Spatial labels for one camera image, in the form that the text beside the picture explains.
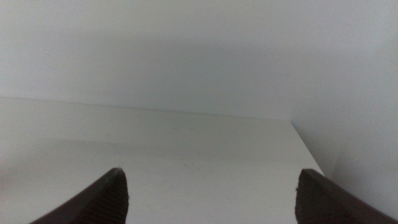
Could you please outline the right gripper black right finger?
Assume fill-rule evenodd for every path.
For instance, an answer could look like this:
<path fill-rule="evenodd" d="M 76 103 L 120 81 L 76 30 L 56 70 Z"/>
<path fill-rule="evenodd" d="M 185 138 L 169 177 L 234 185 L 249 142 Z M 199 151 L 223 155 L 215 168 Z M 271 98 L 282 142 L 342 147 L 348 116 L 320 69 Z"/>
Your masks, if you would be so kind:
<path fill-rule="evenodd" d="M 296 189 L 298 224 L 397 224 L 313 169 L 303 169 Z"/>

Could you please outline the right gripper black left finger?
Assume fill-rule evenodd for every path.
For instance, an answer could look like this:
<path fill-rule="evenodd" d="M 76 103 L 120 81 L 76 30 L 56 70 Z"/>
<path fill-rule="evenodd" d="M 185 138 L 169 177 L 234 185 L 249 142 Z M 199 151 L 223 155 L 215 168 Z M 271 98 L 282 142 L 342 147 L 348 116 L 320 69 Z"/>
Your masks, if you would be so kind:
<path fill-rule="evenodd" d="M 128 207 L 126 175 L 121 168 L 112 168 L 70 200 L 32 223 L 125 224 Z"/>

